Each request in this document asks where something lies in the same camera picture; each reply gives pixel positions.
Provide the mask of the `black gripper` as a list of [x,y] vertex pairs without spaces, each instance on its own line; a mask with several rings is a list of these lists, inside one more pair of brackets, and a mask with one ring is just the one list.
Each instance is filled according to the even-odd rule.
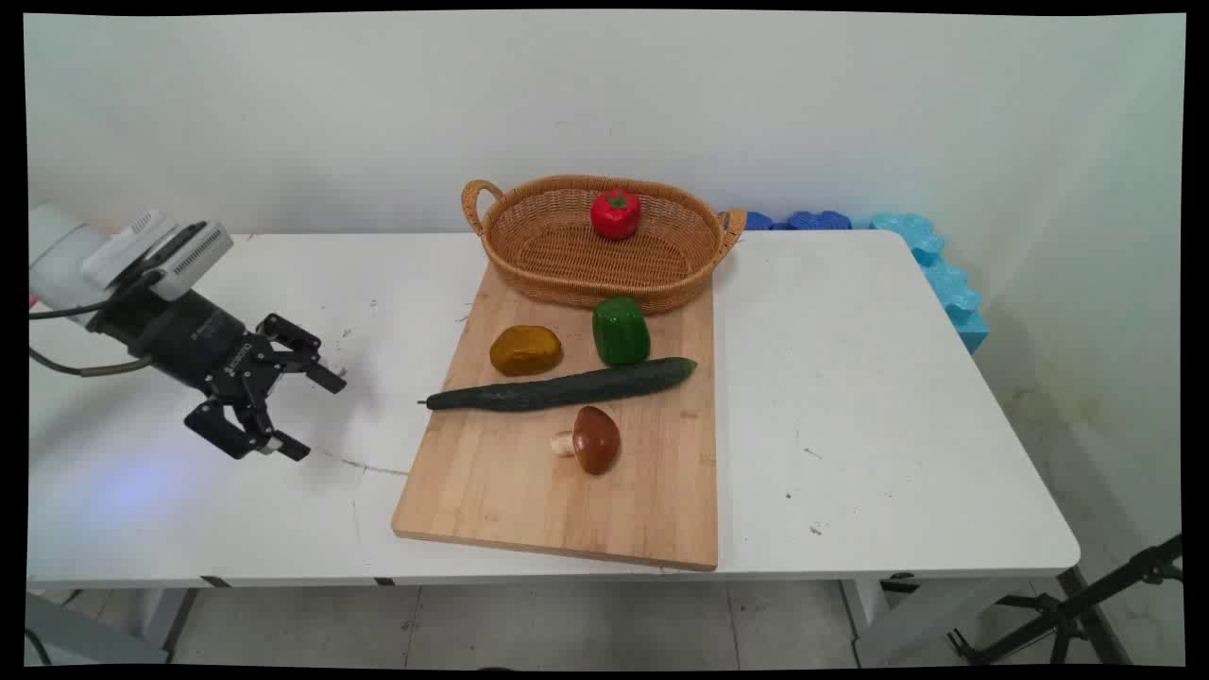
[[206,396],[184,419],[187,430],[235,460],[254,451],[280,453],[293,461],[310,455],[308,445],[276,430],[250,407],[236,408],[238,422],[230,421],[225,403],[249,403],[245,382],[267,397],[285,373],[303,374],[330,393],[345,391],[345,378],[322,361],[318,336],[280,315],[268,315],[251,332],[196,292],[173,301],[147,289],[127,292],[129,296],[98,311],[89,329],[125,344],[138,361],[150,361]]

